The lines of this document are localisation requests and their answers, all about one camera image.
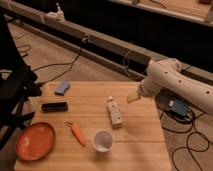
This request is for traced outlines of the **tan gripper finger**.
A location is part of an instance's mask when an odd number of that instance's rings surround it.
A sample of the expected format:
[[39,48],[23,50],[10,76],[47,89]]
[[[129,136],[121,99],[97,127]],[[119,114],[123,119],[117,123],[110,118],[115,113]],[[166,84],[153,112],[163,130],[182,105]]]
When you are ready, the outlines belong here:
[[138,91],[133,91],[126,97],[126,101],[128,103],[132,103],[132,102],[137,101],[139,99],[140,99],[140,94],[139,94]]

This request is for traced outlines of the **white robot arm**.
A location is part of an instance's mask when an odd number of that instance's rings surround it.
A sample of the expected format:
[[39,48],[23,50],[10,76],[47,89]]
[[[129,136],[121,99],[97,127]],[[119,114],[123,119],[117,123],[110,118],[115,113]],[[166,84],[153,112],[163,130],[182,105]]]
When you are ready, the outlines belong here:
[[166,88],[207,114],[213,114],[213,86],[191,79],[181,74],[182,65],[175,58],[159,61],[150,60],[147,76],[138,84],[135,91],[127,96],[127,102],[141,97],[155,97]]

